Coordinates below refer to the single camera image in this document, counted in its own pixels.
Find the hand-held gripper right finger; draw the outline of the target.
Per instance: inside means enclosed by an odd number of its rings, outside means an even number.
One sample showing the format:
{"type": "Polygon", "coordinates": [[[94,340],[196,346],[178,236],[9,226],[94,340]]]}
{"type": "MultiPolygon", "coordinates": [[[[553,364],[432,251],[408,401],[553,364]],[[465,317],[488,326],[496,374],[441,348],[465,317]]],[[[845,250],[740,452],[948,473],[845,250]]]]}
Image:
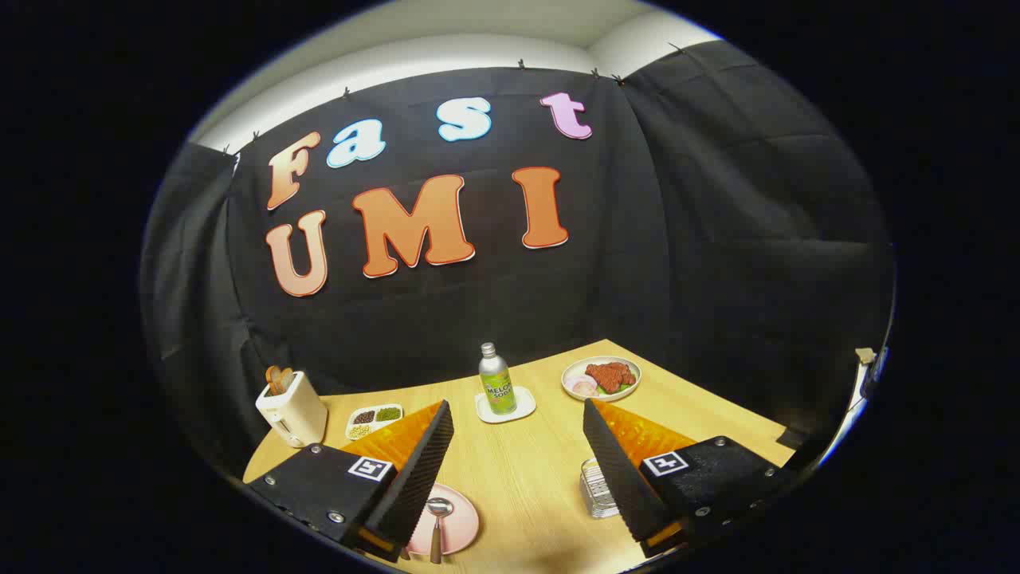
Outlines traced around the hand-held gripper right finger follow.
{"type": "Polygon", "coordinates": [[[609,401],[584,401],[583,432],[645,558],[724,537],[795,479],[733,438],[695,441],[609,401]]]}

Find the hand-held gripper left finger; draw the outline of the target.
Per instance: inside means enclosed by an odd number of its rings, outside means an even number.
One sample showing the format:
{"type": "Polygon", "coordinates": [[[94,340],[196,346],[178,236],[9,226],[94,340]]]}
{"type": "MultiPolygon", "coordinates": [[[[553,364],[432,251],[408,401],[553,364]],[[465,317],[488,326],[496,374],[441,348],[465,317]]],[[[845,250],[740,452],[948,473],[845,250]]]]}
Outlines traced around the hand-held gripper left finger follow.
{"type": "Polygon", "coordinates": [[[449,401],[440,400],[347,446],[306,446],[248,487],[329,544],[397,562],[454,432],[449,401]]]}

